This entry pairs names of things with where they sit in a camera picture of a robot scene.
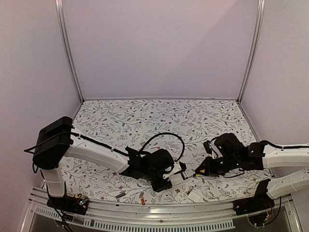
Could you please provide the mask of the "white small battery cover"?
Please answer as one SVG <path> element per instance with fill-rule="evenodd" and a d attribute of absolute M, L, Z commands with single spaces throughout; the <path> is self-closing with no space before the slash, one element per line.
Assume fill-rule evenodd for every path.
<path fill-rule="evenodd" d="M 183 163 L 189 163 L 191 161 L 191 158 L 189 156 L 184 156 L 181 159 L 181 162 Z"/>

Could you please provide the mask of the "small white remote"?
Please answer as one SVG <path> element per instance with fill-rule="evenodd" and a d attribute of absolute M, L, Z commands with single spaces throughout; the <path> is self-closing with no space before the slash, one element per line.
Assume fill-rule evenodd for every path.
<path fill-rule="evenodd" d="M 169 177 L 172 186 L 176 186 L 185 182 L 189 177 L 186 173 L 173 174 Z"/>

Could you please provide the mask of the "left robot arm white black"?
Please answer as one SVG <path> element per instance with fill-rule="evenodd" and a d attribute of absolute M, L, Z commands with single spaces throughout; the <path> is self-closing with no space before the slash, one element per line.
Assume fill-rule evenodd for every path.
<path fill-rule="evenodd" d="M 32 162 L 45 179 L 48 193 L 62 210 L 72 205 L 67 196 L 59 163 L 63 157 L 72 157 L 98 164 L 120 175 L 145 179 L 155 191 L 170 186 L 168 180 L 176 163 L 170 153 L 159 149 L 154 153 L 126 147 L 124 152 L 83 135 L 75 128 L 70 117 L 64 116 L 40 130 L 37 143 L 25 149 L 33 155 Z"/>

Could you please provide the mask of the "yellow handled screwdriver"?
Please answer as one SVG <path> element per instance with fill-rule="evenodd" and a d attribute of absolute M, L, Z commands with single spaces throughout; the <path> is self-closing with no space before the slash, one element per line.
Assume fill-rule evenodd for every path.
<path fill-rule="evenodd" d="M 191 178 L 191 177 L 200 177 L 200 175 L 199 174 L 192 174 L 192 175 L 188 176 L 187 179 Z"/>

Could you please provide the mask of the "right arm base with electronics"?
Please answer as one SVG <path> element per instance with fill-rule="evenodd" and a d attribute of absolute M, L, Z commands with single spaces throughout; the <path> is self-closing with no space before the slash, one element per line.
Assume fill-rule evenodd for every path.
<path fill-rule="evenodd" d="M 249 222 L 255 227 L 265 226 L 268 223 L 275 206 L 274 200 L 267 195 L 269 182 L 270 179 L 261 181 L 252 197 L 233 201 L 233 210 L 237 216 L 267 209 L 270 210 L 270 213 L 264 212 L 261 216 L 253 216 L 252 219 L 249 219 Z"/>

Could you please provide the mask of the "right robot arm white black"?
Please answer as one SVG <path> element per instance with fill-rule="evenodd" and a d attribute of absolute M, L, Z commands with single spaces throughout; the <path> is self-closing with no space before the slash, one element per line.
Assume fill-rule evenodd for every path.
<path fill-rule="evenodd" d="M 269 198 L 274 200 L 309 186 L 308 145 L 275 145 L 262 140 L 245 146 L 233 133 L 224 133 L 203 145 L 209 156 L 195 170 L 203 176 L 224 176 L 234 169 L 300 168 L 289 175 L 261 181 L 249 203 L 254 211 L 267 205 Z"/>

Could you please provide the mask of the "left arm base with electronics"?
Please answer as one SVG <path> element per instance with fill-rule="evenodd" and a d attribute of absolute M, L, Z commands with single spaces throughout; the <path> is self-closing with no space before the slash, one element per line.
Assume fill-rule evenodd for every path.
<path fill-rule="evenodd" d="M 46 187 L 46 189 L 48 195 L 47 206 L 62 212 L 69 212 L 79 215 L 86 214 L 89 204 L 89 198 L 87 196 L 80 193 L 75 196 L 67 195 L 66 183 L 64 183 L 64 193 L 60 196 L 52 196 L 49 188 Z"/>

